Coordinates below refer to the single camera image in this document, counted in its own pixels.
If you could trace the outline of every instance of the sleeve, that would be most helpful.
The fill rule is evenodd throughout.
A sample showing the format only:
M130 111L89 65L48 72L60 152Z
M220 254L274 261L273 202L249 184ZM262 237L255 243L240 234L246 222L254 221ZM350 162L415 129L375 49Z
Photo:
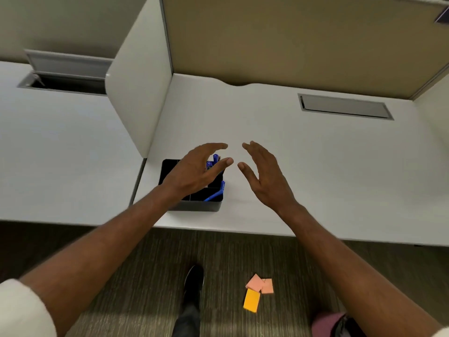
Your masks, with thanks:
M56 328L42 300L15 279L0 283L0 336L56 337Z
M438 331L433 337L449 337L449 328Z

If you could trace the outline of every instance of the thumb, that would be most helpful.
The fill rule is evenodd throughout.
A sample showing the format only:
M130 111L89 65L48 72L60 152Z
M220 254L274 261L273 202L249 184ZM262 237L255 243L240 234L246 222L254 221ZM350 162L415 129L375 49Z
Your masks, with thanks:
M212 168L204 173L206 179L212 182L219 173L229 167L232 163L234 163L234 160L230 157L221 159L220 161L215 163Z
M255 176L254 171L248 166L248 164L244 162L240 162L239 164L237 164L237 166L248 180L251 189L254 191L256 187L259 185L259 180Z

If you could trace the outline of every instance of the person's right arm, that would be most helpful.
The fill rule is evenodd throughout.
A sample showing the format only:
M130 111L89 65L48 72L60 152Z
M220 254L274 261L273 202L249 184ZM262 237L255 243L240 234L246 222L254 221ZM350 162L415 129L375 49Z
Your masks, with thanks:
M442 328L296 202L276 158L268 150L253 141L243 147L259 172L257 178L247 164L238 164L251 189L295 233L368 337L430 337Z

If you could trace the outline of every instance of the sticky note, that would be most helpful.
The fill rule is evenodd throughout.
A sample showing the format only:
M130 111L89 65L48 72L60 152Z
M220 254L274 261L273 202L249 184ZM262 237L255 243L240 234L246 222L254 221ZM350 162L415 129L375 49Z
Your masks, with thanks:
M264 284L262 286L262 293L268 294L268 293L274 293L273 289L273 280L272 279L262 279Z
M248 282L248 284L246 284L246 288L256 292L260 292L263 285L264 281L257 274L255 274Z
M261 297L261 294L259 292L248 289L246 291L245 302L243 304L243 308L248 311L256 313L257 306L259 305L260 297Z

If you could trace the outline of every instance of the pink object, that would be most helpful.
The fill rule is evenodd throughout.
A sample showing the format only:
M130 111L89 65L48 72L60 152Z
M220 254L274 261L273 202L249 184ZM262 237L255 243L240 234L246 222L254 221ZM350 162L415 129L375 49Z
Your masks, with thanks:
M255 274L245 287L247 289L260 292L264 284L264 281L257 274Z
M263 294L274 293L273 280L272 279L262 279L262 280L264 281L264 284L262 286L262 293Z
M329 337L334 325L344 313L320 313L311 324L311 335L313 337Z

